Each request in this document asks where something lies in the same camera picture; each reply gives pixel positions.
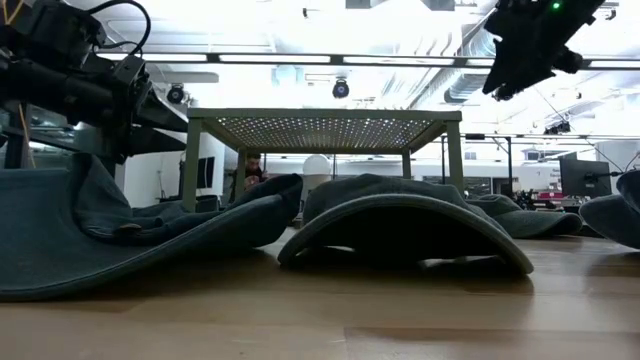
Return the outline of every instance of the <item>wooden floor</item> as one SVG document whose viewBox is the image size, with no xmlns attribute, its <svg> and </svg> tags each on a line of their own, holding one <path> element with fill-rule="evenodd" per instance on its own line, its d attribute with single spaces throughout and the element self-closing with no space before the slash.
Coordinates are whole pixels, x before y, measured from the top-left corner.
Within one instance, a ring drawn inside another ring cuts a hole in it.
<svg viewBox="0 0 640 360">
<path fill-rule="evenodd" d="M 520 241 L 536 270 L 519 279 L 492 261 L 381 271 L 341 256 L 286 272 L 288 235 L 0 305 L 0 359 L 640 359 L 640 253 L 612 242 Z"/>
</svg>

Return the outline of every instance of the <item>folded cloth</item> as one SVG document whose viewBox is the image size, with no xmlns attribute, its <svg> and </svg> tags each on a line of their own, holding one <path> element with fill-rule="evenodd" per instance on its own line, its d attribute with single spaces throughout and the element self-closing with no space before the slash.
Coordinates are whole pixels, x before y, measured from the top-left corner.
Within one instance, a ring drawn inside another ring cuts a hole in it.
<svg viewBox="0 0 640 360">
<path fill-rule="evenodd" d="M 229 211 L 192 214 L 179 202 L 132 209 L 88 154 L 70 169 L 0 171 L 0 301 L 70 294 L 188 251 L 270 244 L 297 213 L 302 179 L 259 187 Z"/>
<path fill-rule="evenodd" d="M 620 194 L 595 198 L 580 207 L 593 230 L 617 243 L 640 249 L 640 171 L 618 178 Z"/>
<path fill-rule="evenodd" d="M 576 214 L 522 210 L 504 195 L 484 195 L 467 203 L 484 210 L 516 239 L 571 235 L 582 228 Z"/>
<path fill-rule="evenodd" d="M 533 271 L 509 234 L 450 185 L 371 174 L 331 181 L 311 192 L 303 223 L 278 255 L 284 267 L 308 249 L 346 247 L 382 264 L 499 256 Z"/>
</svg>

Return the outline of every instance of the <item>table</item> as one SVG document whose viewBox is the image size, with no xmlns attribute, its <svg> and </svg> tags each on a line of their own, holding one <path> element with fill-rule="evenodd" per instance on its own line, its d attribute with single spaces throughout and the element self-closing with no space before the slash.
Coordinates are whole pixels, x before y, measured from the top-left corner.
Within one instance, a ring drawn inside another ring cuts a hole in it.
<svg viewBox="0 0 640 360">
<path fill-rule="evenodd" d="M 340 261 L 289 272 L 274 256 L 292 232 L 237 259 L 165 263 L 63 302 L 2 304 L 2 359 L 640 358 L 640 255 L 613 242 L 518 241 L 536 266 L 528 279 Z"/>
<path fill-rule="evenodd" d="M 463 189 L 460 111 L 190 108 L 183 201 L 195 208 L 200 133 L 238 152 L 236 196 L 244 192 L 247 153 L 402 155 L 411 178 L 411 154 L 440 135 L 449 138 L 452 184 Z"/>
</svg>

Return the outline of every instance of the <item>person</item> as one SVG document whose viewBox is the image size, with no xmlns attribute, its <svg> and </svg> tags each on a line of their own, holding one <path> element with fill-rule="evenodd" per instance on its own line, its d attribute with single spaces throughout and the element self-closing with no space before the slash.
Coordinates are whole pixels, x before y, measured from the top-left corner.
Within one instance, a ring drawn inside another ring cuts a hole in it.
<svg viewBox="0 0 640 360">
<path fill-rule="evenodd" d="M 244 171 L 244 190 L 249 190 L 252 186 L 266 181 L 269 175 L 266 171 L 260 169 L 260 154 L 249 153 L 247 154 L 247 162 Z M 232 203 L 236 199 L 236 175 L 238 169 L 233 171 L 233 181 L 231 182 L 231 196 L 229 197 L 229 203 Z"/>
</svg>

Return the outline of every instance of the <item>perforated tabletop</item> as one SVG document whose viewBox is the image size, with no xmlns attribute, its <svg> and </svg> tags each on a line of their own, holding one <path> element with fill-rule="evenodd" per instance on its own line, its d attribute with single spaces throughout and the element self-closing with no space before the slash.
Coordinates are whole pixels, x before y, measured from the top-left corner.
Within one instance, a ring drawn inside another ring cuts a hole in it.
<svg viewBox="0 0 640 360">
<path fill-rule="evenodd" d="M 264 153 L 415 152 L 459 122 L 459 111 L 189 109 L 190 120 L 232 149 Z"/>
</svg>

